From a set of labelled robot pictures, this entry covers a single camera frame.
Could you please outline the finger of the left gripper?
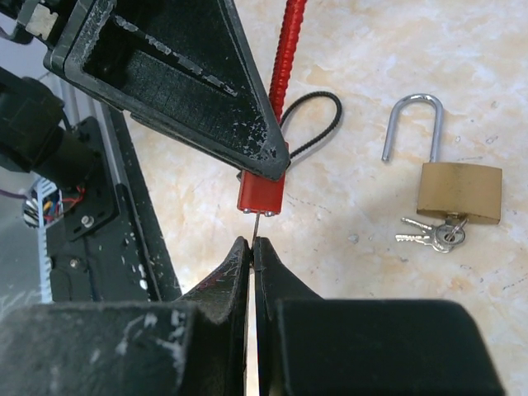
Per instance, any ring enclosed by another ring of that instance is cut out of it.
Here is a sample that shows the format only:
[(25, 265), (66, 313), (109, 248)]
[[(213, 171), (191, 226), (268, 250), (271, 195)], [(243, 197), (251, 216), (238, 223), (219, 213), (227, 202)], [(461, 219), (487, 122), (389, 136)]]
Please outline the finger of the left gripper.
[(233, 167), (258, 159), (273, 117), (231, 1), (82, 1), (45, 67), (139, 123)]

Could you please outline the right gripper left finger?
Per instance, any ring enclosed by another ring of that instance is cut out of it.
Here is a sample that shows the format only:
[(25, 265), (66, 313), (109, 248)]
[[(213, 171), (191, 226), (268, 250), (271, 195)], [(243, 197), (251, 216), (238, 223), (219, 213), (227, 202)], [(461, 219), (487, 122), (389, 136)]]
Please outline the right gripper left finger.
[(172, 302), (62, 303), (1, 321), (4, 395), (241, 395), (250, 248)]

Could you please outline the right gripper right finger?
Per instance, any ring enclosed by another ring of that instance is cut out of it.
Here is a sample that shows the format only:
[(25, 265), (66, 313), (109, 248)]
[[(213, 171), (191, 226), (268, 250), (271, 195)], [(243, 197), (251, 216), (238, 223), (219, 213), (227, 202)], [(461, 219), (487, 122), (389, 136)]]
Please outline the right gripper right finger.
[(470, 314), (443, 299), (324, 299), (253, 245), (262, 395), (502, 395)]

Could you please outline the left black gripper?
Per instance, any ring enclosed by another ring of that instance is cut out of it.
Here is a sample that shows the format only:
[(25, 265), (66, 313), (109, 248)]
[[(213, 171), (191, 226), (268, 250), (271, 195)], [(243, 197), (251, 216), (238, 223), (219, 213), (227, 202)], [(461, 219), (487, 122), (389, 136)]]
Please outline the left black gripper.
[(37, 39), (45, 45), (71, 45), (83, 23), (83, 2), (1, 0), (1, 14), (15, 22), (1, 38), (19, 45)]

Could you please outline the silver key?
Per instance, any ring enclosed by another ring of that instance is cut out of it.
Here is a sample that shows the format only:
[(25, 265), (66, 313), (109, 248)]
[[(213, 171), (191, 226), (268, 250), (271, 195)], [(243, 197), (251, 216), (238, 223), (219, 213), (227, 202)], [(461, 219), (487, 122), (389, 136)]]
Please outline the silver key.
[(252, 231), (252, 244), (255, 243), (255, 240), (257, 238), (258, 228), (260, 224), (260, 217), (261, 217), (261, 213), (257, 212), (255, 215), (255, 222), (254, 222), (253, 231)]
[(465, 242), (466, 232), (464, 227), (469, 221), (466, 218), (453, 218), (447, 219), (442, 224), (434, 225), (403, 217), (401, 222), (418, 229), (420, 233), (396, 234), (395, 240), (397, 242), (418, 243), (430, 247), (436, 252), (449, 253)]

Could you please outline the black cable lock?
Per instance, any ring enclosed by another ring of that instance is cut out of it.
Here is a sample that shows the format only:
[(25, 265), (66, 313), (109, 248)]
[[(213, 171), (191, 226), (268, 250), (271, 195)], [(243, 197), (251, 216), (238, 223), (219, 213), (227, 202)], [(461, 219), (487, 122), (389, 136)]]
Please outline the black cable lock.
[(284, 111), (280, 127), (284, 136), (294, 137), (290, 161), (317, 152), (332, 139), (342, 123), (341, 98), (329, 91), (313, 91), (297, 98)]

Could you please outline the red cable lock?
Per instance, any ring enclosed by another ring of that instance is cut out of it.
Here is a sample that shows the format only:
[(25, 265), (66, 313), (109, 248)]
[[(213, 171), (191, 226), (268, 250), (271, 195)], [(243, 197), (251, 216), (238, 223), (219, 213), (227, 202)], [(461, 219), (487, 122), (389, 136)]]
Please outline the red cable lock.
[(266, 134), (258, 159), (271, 168), (242, 172), (237, 207), (245, 214), (278, 215), (282, 209), (285, 170), (290, 164), (289, 146), (279, 122), (282, 118), (285, 94), (293, 68), (295, 51), (304, 19), (306, 1), (288, 1), (280, 29), (279, 41), (271, 75), (269, 101), (273, 110), (271, 131)]

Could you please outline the brass padlock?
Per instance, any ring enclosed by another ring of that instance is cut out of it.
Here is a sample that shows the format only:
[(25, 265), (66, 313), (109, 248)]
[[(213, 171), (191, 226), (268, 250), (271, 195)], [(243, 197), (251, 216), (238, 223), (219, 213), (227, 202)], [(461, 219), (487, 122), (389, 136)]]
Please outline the brass padlock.
[(422, 165), (417, 213), (437, 219), (467, 219), (472, 224), (499, 224), (502, 218), (503, 171), (499, 167), (440, 160), (444, 107), (437, 97), (414, 93), (394, 104), (381, 160), (388, 163), (391, 159), (400, 112), (418, 102), (431, 106), (435, 115), (429, 161)]

